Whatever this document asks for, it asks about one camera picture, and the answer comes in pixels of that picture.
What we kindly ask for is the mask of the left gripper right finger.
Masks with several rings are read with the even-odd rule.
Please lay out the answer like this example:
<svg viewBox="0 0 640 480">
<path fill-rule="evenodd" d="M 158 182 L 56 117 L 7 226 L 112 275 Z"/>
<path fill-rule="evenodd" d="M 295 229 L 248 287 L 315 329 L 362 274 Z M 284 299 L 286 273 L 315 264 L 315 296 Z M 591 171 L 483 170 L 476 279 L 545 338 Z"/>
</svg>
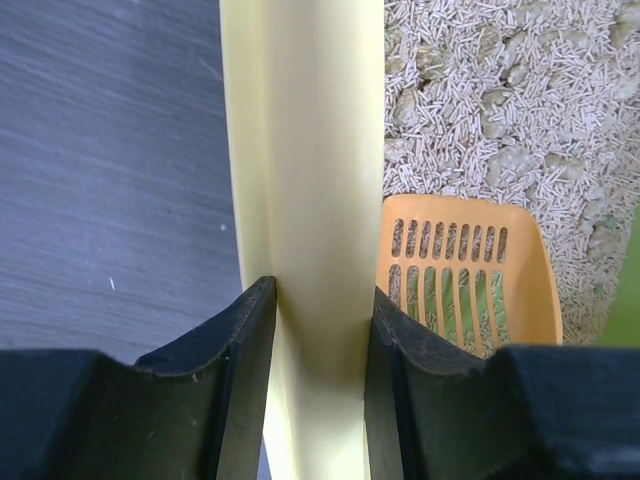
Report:
<svg viewBox="0 0 640 480">
<path fill-rule="evenodd" d="M 635 479 L 639 353 L 509 345 L 477 358 L 375 295 L 365 385 L 375 479 Z"/>
</svg>

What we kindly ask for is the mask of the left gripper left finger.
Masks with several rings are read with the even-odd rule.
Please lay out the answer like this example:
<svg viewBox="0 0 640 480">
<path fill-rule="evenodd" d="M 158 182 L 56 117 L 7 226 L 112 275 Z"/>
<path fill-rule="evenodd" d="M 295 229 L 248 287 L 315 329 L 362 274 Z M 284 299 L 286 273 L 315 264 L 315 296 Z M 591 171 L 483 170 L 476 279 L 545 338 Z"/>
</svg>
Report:
<svg viewBox="0 0 640 480">
<path fill-rule="evenodd" d="M 276 282 L 125 365 L 94 350 L 1 354 L 5 479 L 253 479 Z"/>
</svg>

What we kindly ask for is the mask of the orange litter scoop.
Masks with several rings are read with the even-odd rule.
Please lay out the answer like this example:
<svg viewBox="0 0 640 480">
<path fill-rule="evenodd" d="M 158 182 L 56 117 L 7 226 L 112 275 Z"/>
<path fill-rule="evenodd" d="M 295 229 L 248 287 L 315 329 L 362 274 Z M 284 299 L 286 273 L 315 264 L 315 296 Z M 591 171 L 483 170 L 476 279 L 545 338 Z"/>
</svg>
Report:
<svg viewBox="0 0 640 480">
<path fill-rule="evenodd" d="M 388 197 L 377 285 L 414 321 L 480 358 L 509 343 L 563 341 L 545 241 L 519 206 L 428 194 Z"/>
</svg>

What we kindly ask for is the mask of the yellow green litter box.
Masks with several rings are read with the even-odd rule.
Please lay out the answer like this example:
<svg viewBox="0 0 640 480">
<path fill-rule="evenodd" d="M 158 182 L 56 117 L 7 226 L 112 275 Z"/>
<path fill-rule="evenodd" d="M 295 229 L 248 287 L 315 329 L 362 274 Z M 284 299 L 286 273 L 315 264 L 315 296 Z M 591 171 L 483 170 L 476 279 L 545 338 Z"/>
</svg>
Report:
<svg viewBox="0 0 640 480">
<path fill-rule="evenodd" d="M 384 192 L 386 2 L 220 5 L 241 278 L 271 276 L 277 288 L 263 428 L 276 479 L 375 479 L 366 370 L 375 295 L 384 293 L 382 205 L 401 195 Z M 637 324 L 610 347 L 568 343 L 562 324 L 559 345 L 497 350 L 639 353 Z"/>
</svg>

